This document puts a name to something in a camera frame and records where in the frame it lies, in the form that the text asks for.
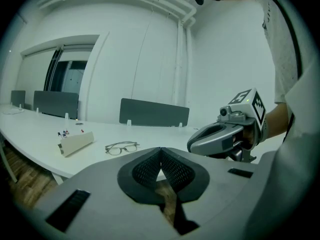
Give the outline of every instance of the eyeglasses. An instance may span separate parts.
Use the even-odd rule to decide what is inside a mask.
[[[117,147],[115,145],[122,145],[122,144],[128,144],[124,147]],[[133,141],[122,141],[122,142],[118,142],[118,143],[114,143],[114,144],[110,144],[105,146],[105,152],[109,153],[112,156],[118,156],[122,153],[122,150],[132,153],[132,152],[136,152],[138,150],[138,146],[139,144],[137,142],[133,142]]]

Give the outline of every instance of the wooden floor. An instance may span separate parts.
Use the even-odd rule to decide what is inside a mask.
[[[18,182],[14,183],[6,172],[6,181],[10,187],[11,194],[17,203],[32,209],[39,198],[48,191],[54,189],[57,183],[51,172],[26,158],[23,154],[13,148],[8,142],[3,148],[6,159],[16,176]],[[163,211],[166,219],[173,225],[176,211],[177,196],[166,180],[158,181],[156,193],[164,196],[165,208]]]
[[[6,159],[17,178],[14,183],[7,170],[6,181],[17,203],[32,209],[40,197],[57,186],[51,172],[26,158],[7,142],[3,148]]]

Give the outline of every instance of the desk partition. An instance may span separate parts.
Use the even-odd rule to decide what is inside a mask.
[[[187,126],[189,108],[137,99],[123,98],[120,105],[119,123],[131,120],[136,126],[178,127]]]
[[[78,99],[77,93],[36,90],[33,109],[39,108],[39,112],[57,117],[65,117],[68,113],[69,118],[76,119],[78,117]]]
[[[21,104],[21,108],[25,108],[25,98],[26,91],[25,90],[12,90],[11,91],[11,102],[12,105],[19,107]]]

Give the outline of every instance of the window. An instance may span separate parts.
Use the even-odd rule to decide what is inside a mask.
[[[70,46],[55,51],[47,71],[44,91],[79,94],[93,45]]]

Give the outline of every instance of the white table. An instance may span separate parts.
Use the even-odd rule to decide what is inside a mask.
[[[18,114],[3,114],[9,105],[0,105],[0,132],[23,155],[52,172],[60,184],[62,177],[70,178],[89,165],[117,159],[128,153],[113,156],[105,152],[105,146],[122,141],[138,142],[138,150],[168,147],[187,151],[187,141],[197,129],[191,127],[127,126],[64,118],[24,110]],[[94,142],[63,157],[58,144],[58,132],[69,131],[70,135],[93,132]],[[165,177],[160,172],[158,180]]]

